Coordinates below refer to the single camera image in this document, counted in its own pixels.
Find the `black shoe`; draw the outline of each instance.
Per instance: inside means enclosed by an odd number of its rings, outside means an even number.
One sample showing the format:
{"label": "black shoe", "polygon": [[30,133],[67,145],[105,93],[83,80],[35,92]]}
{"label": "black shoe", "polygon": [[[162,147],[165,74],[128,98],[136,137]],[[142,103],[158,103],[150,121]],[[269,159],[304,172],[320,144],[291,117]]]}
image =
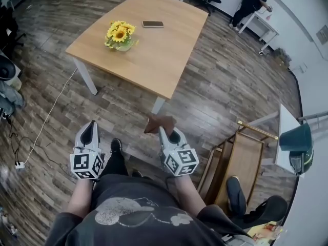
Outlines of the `black shoe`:
{"label": "black shoe", "polygon": [[142,178],[142,174],[140,171],[134,169],[132,172],[132,177]]}
{"label": "black shoe", "polygon": [[111,142],[111,153],[116,151],[122,152],[122,142],[118,138],[114,138]]}
{"label": "black shoe", "polygon": [[227,179],[227,193],[230,210],[235,216],[243,216],[246,213],[247,204],[237,176]]}

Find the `brown cloth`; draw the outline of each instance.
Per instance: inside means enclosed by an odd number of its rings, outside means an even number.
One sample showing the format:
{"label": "brown cloth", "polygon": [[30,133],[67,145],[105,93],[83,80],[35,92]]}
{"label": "brown cloth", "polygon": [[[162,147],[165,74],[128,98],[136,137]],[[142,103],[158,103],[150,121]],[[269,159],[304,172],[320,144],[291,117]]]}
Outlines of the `brown cloth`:
{"label": "brown cloth", "polygon": [[148,113],[149,122],[145,128],[144,133],[157,134],[159,126],[162,126],[168,136],[171,136],[174,130],[176,120],[172,116],[158,116],[153,113]]}

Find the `graphic print on shirt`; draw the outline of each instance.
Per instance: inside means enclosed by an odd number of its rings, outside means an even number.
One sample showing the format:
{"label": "graphic print on shirt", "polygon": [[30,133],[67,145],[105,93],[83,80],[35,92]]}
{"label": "graphic print on shirt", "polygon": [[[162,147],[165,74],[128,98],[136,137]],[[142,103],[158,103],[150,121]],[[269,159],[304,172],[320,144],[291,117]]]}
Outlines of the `graphic print on shirt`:
{"label": "graphic print on shirt", "polygon": [[109,198],[97,207],[95,220],[101,225],[119,224],[125,227],[135,228],[141,226],[149,219],[155,219],[164,224],[179,226],[180,224],[189,224],[193,221],[186,212],[176,209],[179,212],[172,217],[166,217],[167,220],[162,220],[155,216],[154,207],[142,207],[138,202],[143,201],[148,205],[157,207],[158,205],[147,198],[129,199],[129,198]]}

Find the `flower bouquet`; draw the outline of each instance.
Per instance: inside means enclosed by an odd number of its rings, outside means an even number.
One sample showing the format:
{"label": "flower bouquet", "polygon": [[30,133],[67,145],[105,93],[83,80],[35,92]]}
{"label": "flower bouquet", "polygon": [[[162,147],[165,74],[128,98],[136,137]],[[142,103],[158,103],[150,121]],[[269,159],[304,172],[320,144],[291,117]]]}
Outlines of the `flower bouquet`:
{"label": "flower bouquet", "polygon": [[119,51],[128,51],[134,44],[139,41],[134,41],[131,35],[135,31],[135,26],[132,26],[125,21],[111,21],[111,27],[106,34],[105,46],[114,48]]}

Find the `cell phone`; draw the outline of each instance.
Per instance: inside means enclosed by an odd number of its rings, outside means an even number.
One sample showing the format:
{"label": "cell phone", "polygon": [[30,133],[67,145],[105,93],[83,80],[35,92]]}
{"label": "cell phone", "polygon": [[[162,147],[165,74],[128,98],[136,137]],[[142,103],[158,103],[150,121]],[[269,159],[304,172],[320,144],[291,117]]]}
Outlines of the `cell phone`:
{"label": "cell phone", "polygon": [[161,21],[142,21],[143,27],[164,27]]}

